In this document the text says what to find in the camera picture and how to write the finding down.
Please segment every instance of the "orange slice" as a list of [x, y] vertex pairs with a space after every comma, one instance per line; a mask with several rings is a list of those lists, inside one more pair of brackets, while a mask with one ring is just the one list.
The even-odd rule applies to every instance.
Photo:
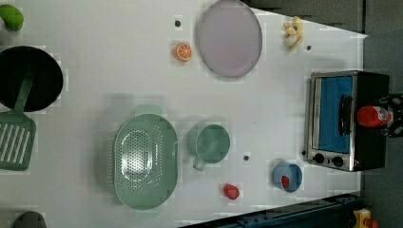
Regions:
[[192, 48], [187, 43], [180, 43], [175, 46], [175, 55], [182, 62], [187, 62], [192, 58]]

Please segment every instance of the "blue bowl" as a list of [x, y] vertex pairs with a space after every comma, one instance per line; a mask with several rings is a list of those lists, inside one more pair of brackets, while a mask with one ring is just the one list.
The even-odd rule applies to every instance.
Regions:
[[[287, 188], [282, 186], [282, 176], [286, 176], [289, 180], [289, 185]], [[302, 171], [296, 164], [282, 161], [273, 171], [273, 183], [281, 190], [289, 193], [295, 192], [301, 186]]]

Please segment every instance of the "plate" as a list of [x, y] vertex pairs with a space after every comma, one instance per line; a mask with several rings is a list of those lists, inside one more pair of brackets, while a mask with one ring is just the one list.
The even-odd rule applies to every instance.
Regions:
[[243, 76], [259, 60], [262, 36], [258, 18], [238, 0], [221, 0], [211, 6], [197, 33], [204, 62], [220, 76]]

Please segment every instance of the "green spatula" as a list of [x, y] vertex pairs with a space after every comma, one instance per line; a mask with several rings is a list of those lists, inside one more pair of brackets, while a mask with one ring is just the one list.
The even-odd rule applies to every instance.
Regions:
[[36, 124], [24, 114], [33, 82], [31, 66], [18, 94], [14, 109], [0, 113], [0, 169], [24, 171], [29, 167]]

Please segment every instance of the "mug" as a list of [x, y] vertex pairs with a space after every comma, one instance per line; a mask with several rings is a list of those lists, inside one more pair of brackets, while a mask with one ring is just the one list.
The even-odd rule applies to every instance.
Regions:
[[229, 134], [221, 125], [199, 124], [189, 131], [187, 147], [196, 155], [193, 168], [202, 171], [207, 163], [220, 162], [228, 154]]

